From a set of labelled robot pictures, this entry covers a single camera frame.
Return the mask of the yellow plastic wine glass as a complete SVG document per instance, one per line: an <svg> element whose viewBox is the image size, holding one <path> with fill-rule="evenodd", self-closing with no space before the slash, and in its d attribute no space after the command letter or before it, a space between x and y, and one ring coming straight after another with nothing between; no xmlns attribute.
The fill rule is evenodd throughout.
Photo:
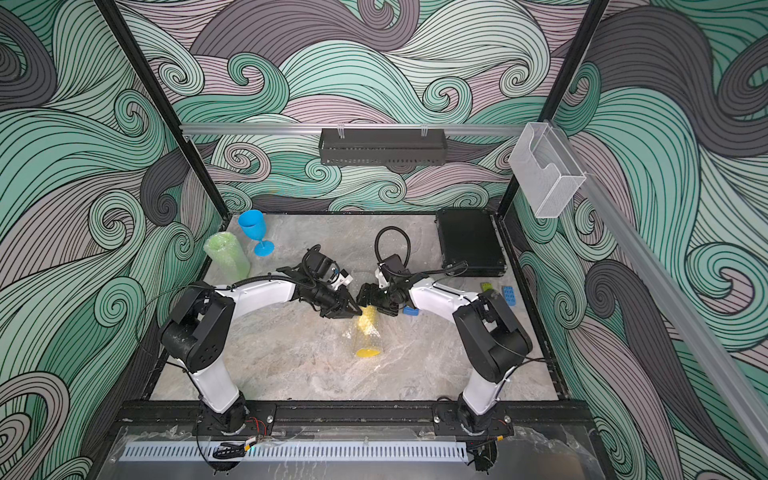
<svg viewBox="0 0 768 480"><path fill-rule="evenodd" d="M362 315L352 329L354 353L358 358L371 358L382 353L381 335L377 328L378 312L374 306L362 308Z"/></svg>

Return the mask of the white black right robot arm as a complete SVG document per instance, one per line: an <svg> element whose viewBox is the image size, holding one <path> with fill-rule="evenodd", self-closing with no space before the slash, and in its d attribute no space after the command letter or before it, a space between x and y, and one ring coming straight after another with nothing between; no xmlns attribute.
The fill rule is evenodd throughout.
<svg viewBox="0 0 768 480"><path fill-rule="evenodd" d="M504 297L493 289L476 293L449 287L430 272L412 273L397 255L379 263L376 278L360 288L360 305L392 317L415 308L455 325L472 367L457 399L457 418L472 436L486 432L504 385L533 350Z"/></svg>

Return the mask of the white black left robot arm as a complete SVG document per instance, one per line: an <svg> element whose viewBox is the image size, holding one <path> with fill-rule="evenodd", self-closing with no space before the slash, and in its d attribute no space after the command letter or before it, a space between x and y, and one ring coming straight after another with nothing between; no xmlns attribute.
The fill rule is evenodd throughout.
<svg viewBox="0 0 768 480"><path fill-rule="evenodd" d="M244 394L221 359L232 321L277 304L305 302L322 318L362 314L349 291L352 276L321 252L309 248L300 262L227 286L196 282L185 287L160 332L169 356L187 371L202 403L203 419L224 435L245 427Z"/></svg>

